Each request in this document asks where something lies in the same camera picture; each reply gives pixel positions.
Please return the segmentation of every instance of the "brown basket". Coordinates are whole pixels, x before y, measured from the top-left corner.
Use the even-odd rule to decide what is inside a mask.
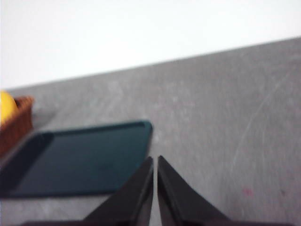
[[[32,129],[33,97],[15,98],[18,111],[0,126],[0,157]]]

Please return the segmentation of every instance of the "gray countertop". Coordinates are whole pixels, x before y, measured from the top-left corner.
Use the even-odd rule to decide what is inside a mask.
[[[35,97],[36,131],[149,119],[150,155],[227,216],[301,225],[301,39],[11,92]],[[82,219],[106,198],[2,200],[1,222]]]

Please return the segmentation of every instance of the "white wall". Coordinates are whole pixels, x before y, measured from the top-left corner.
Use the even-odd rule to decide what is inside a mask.
[[[298,36],[300,0],[2,0],[1,86]]]

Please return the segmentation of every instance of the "scratch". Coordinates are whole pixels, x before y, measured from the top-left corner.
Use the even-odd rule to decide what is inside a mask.
[[[264,145],[264,142],[265,142],[265,131],[267,130],[268,121],[269,121],[269,116],[267,116],[267,122],[265,123],[265,126],[263,128],[263,132],[262,132],[262,145]]]
[[[282,85],[282,83],[289,77],[289,75],[290,75],[290,74],[287,73],[287,74],[284,76],[284,78],[282,78],[279,82],[277,82],[277,84],[276,84],[275,87],[272,89],[272,91],[271,91],[270,93],[268,93],[268,94],[265,96],[265,98],[263,99],[263,101],[260,103],[260,105],[259,105],[259,107],[257,108],[257,110],[255,111],[255,113],[251,115],[250,120],[249,120],[249,122],[248,122],[248,124],[247,124],[247,126],[246,126],[246,129],[245,129],[243,135],[241,136],[241,139],[240,139],[240,141],[239,141],[239,143],[238,143],[238,145],[237,145],[237,148],[236,148],[236,150],[235,150],[235,154],[234,154],[233,161],[232,161],[232,164],[231,164],[230,172],[233,171],[233,168],[234,168],[234,166],[235,166],[235,164],[236,164],[236,160],[237,160],[237,157],[238,157],[238,154],[239,154],[240,147],[241,147],[241,145],[243,144],[243,141],[244,141],[244,139],[245,139],[245,137],[246,137],[246,135],[247,135],[247,133],[248,133],[250,127],[251,127],[251,124],[252,124],[254,118],[258,115],[258,113],[260,112],[260,110],[262,109],[262,107],[264,106],[264,104],[269,100],[269,98],[270,98],[271,96],[273,96],[273,94],[274,94],[274,93],[277,91],[277,89]]]

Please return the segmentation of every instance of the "table surface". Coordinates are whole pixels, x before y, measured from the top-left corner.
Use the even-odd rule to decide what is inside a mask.
[[[227,216],[301,225],[300,87],[293,39],[11,92],[35,97],[35,131],[149,119],[150,155]],[[5,199],[1,223],[82,219],[106,198]]]

